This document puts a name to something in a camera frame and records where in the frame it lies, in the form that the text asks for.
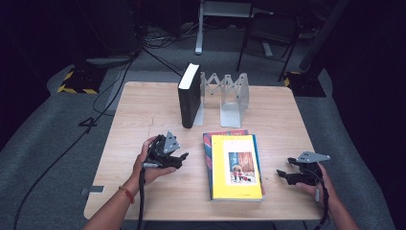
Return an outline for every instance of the forearm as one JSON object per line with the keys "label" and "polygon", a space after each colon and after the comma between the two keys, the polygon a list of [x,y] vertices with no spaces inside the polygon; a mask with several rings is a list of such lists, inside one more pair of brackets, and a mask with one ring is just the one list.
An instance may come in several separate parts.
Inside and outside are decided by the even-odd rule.
{"label": "forearm", "polygon": [[[139,186],[136,179],[130,177],[123,186],[134,196],[138,194]],[[83,229],[120,229],[131,199],[124,190],[117,189],[117,192],[89,219]]]}
{"label": "forearm", "polygon": [[338,230],[357,230],[359,229],[347,208],[340,199],[335,198],[328,202],[328,209],[334,219]]}

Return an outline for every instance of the yellow book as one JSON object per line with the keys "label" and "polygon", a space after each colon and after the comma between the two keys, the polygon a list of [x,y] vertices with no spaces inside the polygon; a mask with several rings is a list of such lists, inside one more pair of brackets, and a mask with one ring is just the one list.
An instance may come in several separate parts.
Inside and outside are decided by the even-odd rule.
{"label": "yellow book", "polygon": [[213,200],[263,200],[255,135],[212,137]]}

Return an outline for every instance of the picture on book cover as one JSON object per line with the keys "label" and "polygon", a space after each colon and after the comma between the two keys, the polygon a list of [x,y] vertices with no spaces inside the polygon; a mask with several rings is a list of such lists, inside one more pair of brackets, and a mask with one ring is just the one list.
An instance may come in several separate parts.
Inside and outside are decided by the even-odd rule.
{"label": "picture on book cover", "polygon": [[227,185],[253,185],[257,184],[253,153],[229,152],[228,166],[225,175]]}

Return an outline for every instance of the black chair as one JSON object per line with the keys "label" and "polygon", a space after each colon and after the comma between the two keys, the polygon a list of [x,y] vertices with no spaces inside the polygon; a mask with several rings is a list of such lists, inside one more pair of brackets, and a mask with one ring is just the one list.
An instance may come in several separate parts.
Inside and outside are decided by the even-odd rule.
{"label": "black chair", "polygon": [[300,1],[287,0],[252,0],[250,16],[247,21],[239,53],[237,71],[241,63],[242,54],[249,40],[268,43],[270,47],[284,47],[281,57],[266,57],[284,63],[278,81],[281,81],[287,63],[290,60],[296,41],[300,33],[298,13],[301,10]]}

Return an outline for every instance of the gray floor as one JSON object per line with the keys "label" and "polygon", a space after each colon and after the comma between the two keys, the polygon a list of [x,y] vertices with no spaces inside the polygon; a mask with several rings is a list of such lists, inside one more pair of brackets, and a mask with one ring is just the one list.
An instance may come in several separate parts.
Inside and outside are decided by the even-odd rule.
{"label": "gray floor", "polygon": [[[219,76],[236,72],[238,52],[242,41],[242,30],[210,30],[205,33],[203,54],[194,54],[195,36],[173,43],[168,48],[148,49],[152,54],[170,62],[172,68],[183,69],[188,61],[198,63],[207,74]],[[253,51],[260,46],[250,46]],[[307,49],[299,44],[288,70],[299,70],[297,66]],[[123,67],[109,69],[100,95],[57,93],[70,67],[53,76],[48,87],[51,97],[40,106],[18,129],[0,153],[0,229],[12,229],[18,207],[24,195],[35,181],[71,146],[85,127],[78,124],[89,117],[98,117],[95,111],[103,110],[118,89],[109,87]],[[245,55],[241,72],[248,74],[252,85],[278,85],[280,63]],[[144,71],[156,73],[143,75]],[[179,77],[162,79],[160,73],[170,69],[142,52],[130,66],[127,79],[136,81],[178,81]],[[304,118],[313,147],[317,152],[332,158],[325,165],[332,177],[337,192],[347,205],[361,229],[395,229],[381,189],[352,144],[331,98],[331,83],[326,71],[320,81],[327,93],[326,98],[296,98]],[[18,219],[17,229],[80,229],[86,222],[83,209],[86,196],[83,188],[92,185],[100,161],[105,140],[113,116],[102,116],[89,134],[85,134],[63,157],[41,178],[24,203]],[[300,221],[277,221],[278,229],[304,229]],[[317,220],[307,221],[312,229]],[[123,229],[135,229],[135,221],[125,221]],[[325,229],[334,229],[332,223]]]}

